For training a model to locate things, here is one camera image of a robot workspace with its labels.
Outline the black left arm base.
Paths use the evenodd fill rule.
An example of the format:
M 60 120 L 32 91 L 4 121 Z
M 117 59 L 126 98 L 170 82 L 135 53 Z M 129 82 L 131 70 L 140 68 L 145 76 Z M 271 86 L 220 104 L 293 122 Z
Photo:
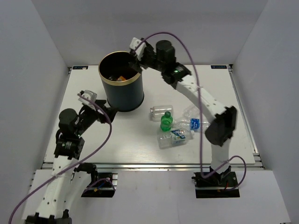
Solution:
M 97 179 L 94 179 L 83 192 L 83 198 L 112 198 L 117 187 L 118 174 L 111 172 L 98 173 Z

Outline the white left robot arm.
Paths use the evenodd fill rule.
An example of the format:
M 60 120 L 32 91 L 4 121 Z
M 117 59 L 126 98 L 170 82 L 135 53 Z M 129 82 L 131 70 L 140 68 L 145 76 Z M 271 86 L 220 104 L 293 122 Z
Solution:
M 27 224 L 70 224 L 70 210 L 87 186 L 98 183 L 97 168 L 80 159 L 85 143 L 83 133 L 96 121 L 111 124 L 117 109 L 106 107 L 105 100 L 79 99 L 79 112 L 67 108 L 60 112 L 51 180 L 35 211 L 28 215 Z

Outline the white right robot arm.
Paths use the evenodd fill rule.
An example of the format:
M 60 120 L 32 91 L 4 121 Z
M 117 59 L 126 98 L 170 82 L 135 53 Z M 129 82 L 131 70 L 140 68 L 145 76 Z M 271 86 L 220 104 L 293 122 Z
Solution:
M 207 119 L 210 125 L 200 133 L 211 143 L 212 161 L 210 173 L 202 177 L 211 177 L 214 185 L 222 186 L 231 171 L 229 145 L 236 127 L 237 109 L 234 106 L 226 107 L 200 86 L 197 76 L 177 62 L 170 41 L 159 41 L 154 48 L 146 41 L 133 38 L 129 48 L 134 57 L 129 64 L 131 68 L 138 72 L 147 68 L 161 72 L 163 80 L 186 96 L 198 107 L 199 116 Z

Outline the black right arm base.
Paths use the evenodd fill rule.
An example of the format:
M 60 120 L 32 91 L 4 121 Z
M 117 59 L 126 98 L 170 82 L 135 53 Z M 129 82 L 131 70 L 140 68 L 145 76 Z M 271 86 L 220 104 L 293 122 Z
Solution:
M 215 177 L 202 178 L 200 172 L 194 173 L 196 198 L 239 198 L 240 192 L 235 172 L 230 172 L 221 182 Z

